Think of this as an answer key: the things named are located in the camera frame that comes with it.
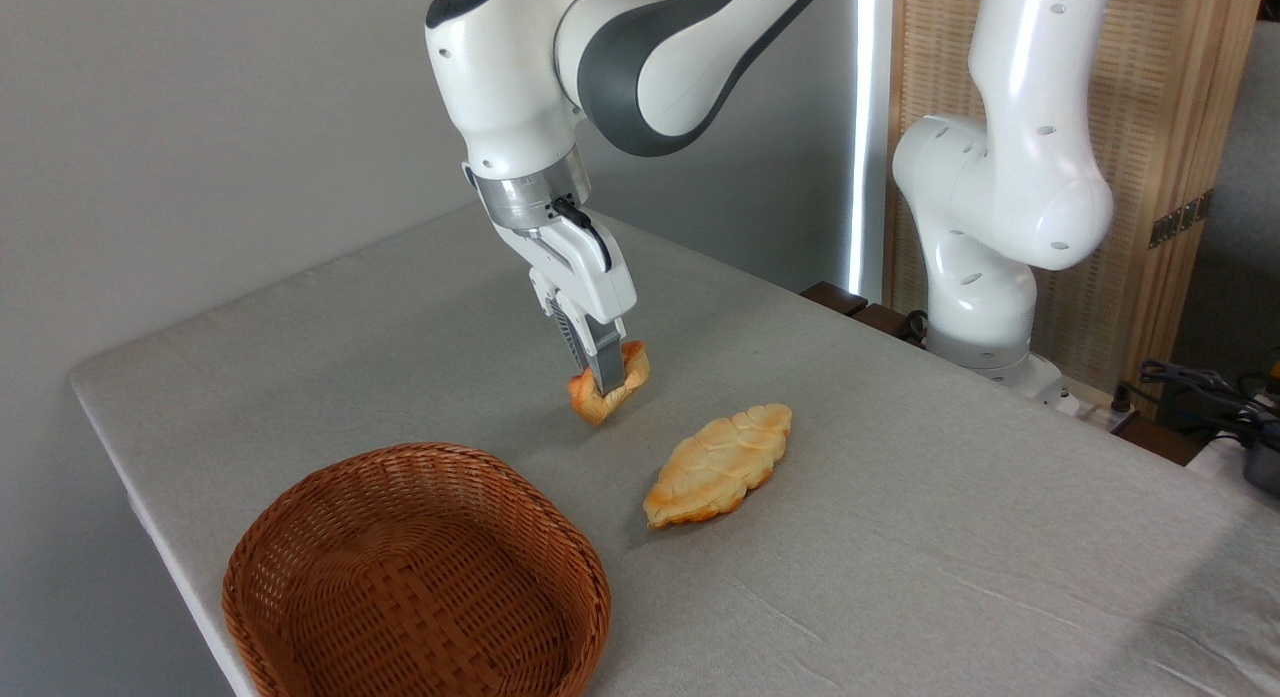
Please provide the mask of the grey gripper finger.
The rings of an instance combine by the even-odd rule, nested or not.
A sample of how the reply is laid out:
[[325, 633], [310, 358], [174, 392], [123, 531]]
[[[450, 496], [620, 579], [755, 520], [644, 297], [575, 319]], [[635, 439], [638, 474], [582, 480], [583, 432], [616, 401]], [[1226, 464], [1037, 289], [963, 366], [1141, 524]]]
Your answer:
[[530, 269], [529, 278], [544, 315], [557, 324], [576, 363], [599, 377], [599, 347], [588, 315], [539, 269]]
[[621, 388], [626, 379], [622, 352], [625, 329], [618, 327], [618, 320], [600, 324], [590, 317], [590, 315], [586, 315], [582, 320], [585, 324], [582, 347], [593, 349], [588, 350], [588, 364], [594, 373], [594, 381], [600, 395], [608, 395], [608, 393], [613, 393], [617, 388]]

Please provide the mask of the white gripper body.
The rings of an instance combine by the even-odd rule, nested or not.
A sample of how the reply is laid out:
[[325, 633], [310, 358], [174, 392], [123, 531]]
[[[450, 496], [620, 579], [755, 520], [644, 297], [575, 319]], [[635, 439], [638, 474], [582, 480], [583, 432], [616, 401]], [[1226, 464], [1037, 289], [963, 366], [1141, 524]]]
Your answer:
[[636, 290], [618, 242], [603, 215], [584, 208], [590, 226], [581, 229], [567, 217], [547, 226], [516, 229], [513, 249], [530, 269], [550, 278], [570, 299], [596, 322], [623, 318], [637, 302]]

